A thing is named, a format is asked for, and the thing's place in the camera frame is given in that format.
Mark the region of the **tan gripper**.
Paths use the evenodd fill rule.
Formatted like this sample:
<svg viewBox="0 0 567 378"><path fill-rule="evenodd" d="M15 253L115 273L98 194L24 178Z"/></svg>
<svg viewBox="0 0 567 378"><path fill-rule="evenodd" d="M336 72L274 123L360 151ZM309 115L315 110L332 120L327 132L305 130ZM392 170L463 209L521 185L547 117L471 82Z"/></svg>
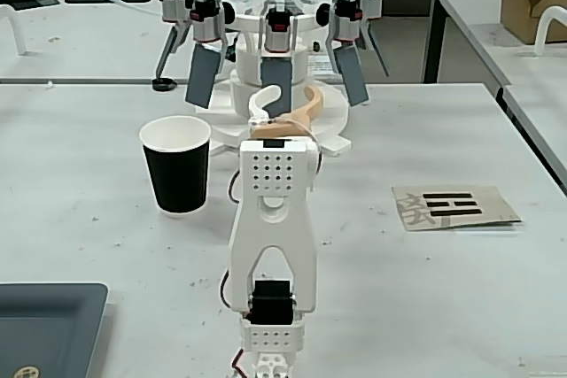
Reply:
<svg viewBox="0 0 567 378"><path fill-rule="evenodd" d="M309 136L311 123L323 110L323 94L315 85L304 87L304 96L307 102L282 114L277 122L270 122L269 113L265 107L277 101L281 96L281 89L277 85L270 85L254 93L248 103L250 114L249 125L258 126L251 132L251 138L274 139L293 136Z"/></svg>

